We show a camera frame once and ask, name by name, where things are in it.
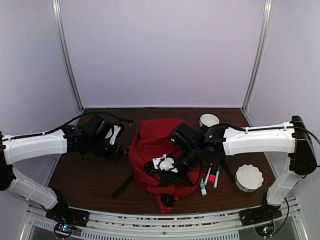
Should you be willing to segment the white pink marker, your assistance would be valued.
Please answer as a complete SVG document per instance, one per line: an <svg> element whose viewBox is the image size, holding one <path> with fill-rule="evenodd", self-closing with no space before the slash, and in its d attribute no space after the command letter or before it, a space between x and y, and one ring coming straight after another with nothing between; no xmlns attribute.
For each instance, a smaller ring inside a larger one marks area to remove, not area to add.
<svg viewBox="0 0 320 240"><path fill-rule="evenodd" d="M206 175L205 175L205 179L204 179L204 181L203 181L205 186L206 186L206 185L207 185L207 183L208 183L208 180L209 180L209 176L210 176L210 172L211 172L212 166L213 166L213 164L212 164L212 163L210 163L210 164L209 164L209 166L208 166L208 168L207 168L207 172L206 172Z"/></svg>

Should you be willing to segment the white green glue stick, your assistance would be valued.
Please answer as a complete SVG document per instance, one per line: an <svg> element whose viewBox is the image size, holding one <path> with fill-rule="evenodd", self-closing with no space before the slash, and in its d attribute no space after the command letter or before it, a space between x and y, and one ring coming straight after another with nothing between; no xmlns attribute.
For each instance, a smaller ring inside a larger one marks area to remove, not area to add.
<svg viewBox="0 0 320 240"><path fill-rule="evenodd" d="M206 190L206 186L205 186L205 182L204 182L203 178L200 181L199 187L200 187L201 195L202 196L206 196L207 195L207 190Z"/></svg>

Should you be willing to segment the black pink highlighter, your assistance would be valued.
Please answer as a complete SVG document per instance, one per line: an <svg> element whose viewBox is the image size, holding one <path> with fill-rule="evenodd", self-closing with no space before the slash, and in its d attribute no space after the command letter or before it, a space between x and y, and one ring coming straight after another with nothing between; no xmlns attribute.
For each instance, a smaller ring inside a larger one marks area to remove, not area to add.
<svg viewBox="0 0 320 240"><path fill-rule="evenodd" d="M215 163L210 169L209 177L207 181L208 183L213 184L215 182L217 170L218 170L218 165Z"/></svg>

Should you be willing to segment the white teal marker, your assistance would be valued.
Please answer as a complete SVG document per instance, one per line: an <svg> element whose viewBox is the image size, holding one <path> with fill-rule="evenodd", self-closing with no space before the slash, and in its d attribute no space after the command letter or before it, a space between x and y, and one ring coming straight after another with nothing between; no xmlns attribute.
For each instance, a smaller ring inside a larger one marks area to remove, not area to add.
<svg viewBox="0 0 320 240"><path fill-rule="evenodd" d="M218 187L218 179L219 179L219 174L220 174L220 166L217 167L217 171L215 174L215 179L214 179L214 183L213 183L213 189L216 190Z"/></svg>

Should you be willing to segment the red backpack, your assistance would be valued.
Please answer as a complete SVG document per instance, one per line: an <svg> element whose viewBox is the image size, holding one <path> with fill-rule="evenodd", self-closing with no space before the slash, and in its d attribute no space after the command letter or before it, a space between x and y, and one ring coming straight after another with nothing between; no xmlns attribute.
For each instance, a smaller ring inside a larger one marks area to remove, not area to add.
<svg viewBox="0 0 320 240"><path fill-rule="evenodd" d="M215 160L234 183L223 148L229 129L230 124L218 123L195 130L175 118L141 121L127 153L133 174L111 197L118 198L136 182L155 197L161 214L170 213L175 201L196 191L205 168Z"/></svg>

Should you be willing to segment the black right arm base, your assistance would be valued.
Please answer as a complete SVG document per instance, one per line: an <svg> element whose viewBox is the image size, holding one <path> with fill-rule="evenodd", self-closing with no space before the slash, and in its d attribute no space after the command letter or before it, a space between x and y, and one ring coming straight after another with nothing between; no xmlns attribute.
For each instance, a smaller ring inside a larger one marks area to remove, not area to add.
<svg viewBox="0 0 320 240"><path fill-rule="evenodd" d="M241 210L238 214L244 227L269 222L281 217L280 207L280 204L272 205L267 200L264 200L260 206Z"/></svg>

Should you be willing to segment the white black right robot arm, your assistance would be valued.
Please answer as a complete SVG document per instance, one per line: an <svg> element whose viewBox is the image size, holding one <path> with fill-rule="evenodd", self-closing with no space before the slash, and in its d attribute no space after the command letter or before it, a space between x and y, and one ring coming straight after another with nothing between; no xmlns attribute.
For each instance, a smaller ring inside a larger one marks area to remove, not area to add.
<svg viewBox="0 0 320 240"><path fill-rule="evenodd" d="M266 192L264 204L256 210L259 220L268 220L300 179L317 168L316 154L311 138L314 134L306 129L302 118L294 115L291 121L260 127L236 127L217 124L195 130L185 123L179 124L168 139L183 153L173 161L168 183L188 186L188 173L202 161L218 159L223 163L226 156L245 153L287 153L289 162L282 174Z"/></svg>

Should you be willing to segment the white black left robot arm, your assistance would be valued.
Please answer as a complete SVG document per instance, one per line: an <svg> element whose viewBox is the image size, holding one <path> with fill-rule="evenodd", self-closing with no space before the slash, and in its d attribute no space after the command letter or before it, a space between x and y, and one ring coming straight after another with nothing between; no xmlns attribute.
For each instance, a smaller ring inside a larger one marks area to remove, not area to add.
<svg viewBox="0 0 320 240"><path fill-rule="evenodd" d="M116 161L123 149L116 142L125 127L124 118L113 116L114 123L105 119L103 112L91 114L91 119L81 125L70 121L52 130L24 135L0 136L0 189L13 192L26 200L38 203L51 211L61 222L72 218L72 211L63 195L45 187L14 168L14 163L27 159L79 153Z"/></svg>

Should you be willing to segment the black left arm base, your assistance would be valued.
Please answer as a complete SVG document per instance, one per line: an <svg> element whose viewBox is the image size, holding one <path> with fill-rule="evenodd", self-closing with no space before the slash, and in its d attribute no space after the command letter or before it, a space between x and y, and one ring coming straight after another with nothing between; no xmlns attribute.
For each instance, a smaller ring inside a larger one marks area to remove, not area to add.
<svg viewBox="0 0 320 240"><path fill-rule="evenodd" d="M88 211L70 208L67 201L60 198L57 199L57 203L53 208L47 209L43 207L43 209L47 218L73 227L86 227L90 216Z"/></svg>

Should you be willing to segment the white dark-rimmed bowl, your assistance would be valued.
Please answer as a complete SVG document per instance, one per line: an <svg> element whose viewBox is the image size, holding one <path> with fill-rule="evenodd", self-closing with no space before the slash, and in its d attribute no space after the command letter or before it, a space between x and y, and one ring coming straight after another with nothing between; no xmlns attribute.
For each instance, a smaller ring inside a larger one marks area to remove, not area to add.
<svg viewBox="0 0 320 240"><path fill-rule="evenodd" d="M219 118L216 115L210 113L202 114L199 118L199 126L201 128L210 128L214 125L218 125L219 123Z"/></svg>

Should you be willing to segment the white scalloped dish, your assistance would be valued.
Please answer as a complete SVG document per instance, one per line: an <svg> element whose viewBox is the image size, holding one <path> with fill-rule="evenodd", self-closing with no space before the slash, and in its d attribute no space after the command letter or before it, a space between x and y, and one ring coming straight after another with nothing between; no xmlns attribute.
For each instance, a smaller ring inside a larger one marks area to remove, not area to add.
<svg viewBox="0 0 320 240"><path fill-rule="evenodd" d="M262 187L263 173L252 164L244 164L235 172L235 184L245 193L251 193Z"/></svg>

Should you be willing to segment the aluminium front rail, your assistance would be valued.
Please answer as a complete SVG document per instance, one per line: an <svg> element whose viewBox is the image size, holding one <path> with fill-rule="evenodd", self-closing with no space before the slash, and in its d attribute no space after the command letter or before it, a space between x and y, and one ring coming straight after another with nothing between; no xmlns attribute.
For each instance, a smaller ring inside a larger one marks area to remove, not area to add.
<svg viewBox="0 0 320 240"><path fill-rule="evenodd" d="M239 212L232 209L193 214L128 214L94 210L85 227L77 226L66 240L311 240L302 211L295 197L282 203L283 216L244 226ZM275 224L276 235L259 237L256 230L263 224ZM46 218L46 212L30 203L22 220L17 240L59 240L54 234L56 222Z"/></svg>

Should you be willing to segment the left aluminium frame post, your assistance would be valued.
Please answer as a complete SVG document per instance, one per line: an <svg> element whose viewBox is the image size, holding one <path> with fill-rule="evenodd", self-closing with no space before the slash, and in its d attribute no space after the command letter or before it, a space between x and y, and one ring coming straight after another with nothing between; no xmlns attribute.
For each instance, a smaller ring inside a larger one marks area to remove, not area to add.
<svg viewBox="0 0 320 240"><path fill-rule="evenodd" d="M59 36L59 41L60 41L60 46L61 46L61 51L62 51L62 56L63 56L63 62L64 66L66 69L66 74L68 81L70 83L71 91L74 97L74 100L76 102L77 108L80 112L84 110L81 98L80 98L80 93L76 84L73 68L72 68L72 63L68 51L68 46L67 46L67 39L65 35L65 30L64 30L64 24L63 24L63 18L62 18L62 11L61 11L61 1L60 0L52 0L52 7L53 7L53 14L56 22L56 27L58 31L58 36Z"/></svg>

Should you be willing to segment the aluminium frame post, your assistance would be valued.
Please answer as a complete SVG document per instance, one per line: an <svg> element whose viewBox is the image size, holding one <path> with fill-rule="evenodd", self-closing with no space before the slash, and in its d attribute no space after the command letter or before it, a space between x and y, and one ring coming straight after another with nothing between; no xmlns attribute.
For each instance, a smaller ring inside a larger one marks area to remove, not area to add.
<svg viewBox="0 0 320 240"><path fill-rule="evenodd" d="M70 83L71 91L74 97L74 100L76 102L77 108L80 112L84 110L81 98L80 98L80 93L76 84L73 68L72 68L72 63L68 51L68 46L67 46L67 39L65 35L65 30L64 30L64 24L63 24L63 18L62 18L62 11L61 11L61 1L60 0L52 0L52 7L53 7L53 14L56 22L56 27L58 31L58 36L59 36L59 41L60 41L60 46L61 46L61 51L62 51L62 56L63 56L63 62L64 66L66 69L66 74L68 81Z"/></svg>
<svg viewBox="0 0 320 240"><path fill-rule="evenodd" d="M242 105L242 111L244 113L248 113L250 111L250 106L252 105L254 95L258 86L258 81L262 69L263 56L267 49L267 42L270 34L272 11L273 0L265 0L260 26L260 33L257 42L257 49L254 57L252 71L250 74L248 88Z"/></svg>

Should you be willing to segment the right aluminium frame post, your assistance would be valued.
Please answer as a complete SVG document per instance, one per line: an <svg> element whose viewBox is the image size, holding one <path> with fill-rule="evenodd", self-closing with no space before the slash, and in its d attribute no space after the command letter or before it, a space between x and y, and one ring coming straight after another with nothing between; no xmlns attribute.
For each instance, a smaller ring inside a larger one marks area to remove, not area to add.
<svg viewBox="0 0 320 240"><path fill-rule="evenodd" d="M273 0L265 0L260 26L260 33L257 42L257 49L254 57L252 71L250 74L248 88L242 105L242 111L244 113L248 113L250 111L250 106L252 105L254 95L258 86L258 81L262 69L263 56L267 49L267 42L270 34L272 11Z"/></svg>

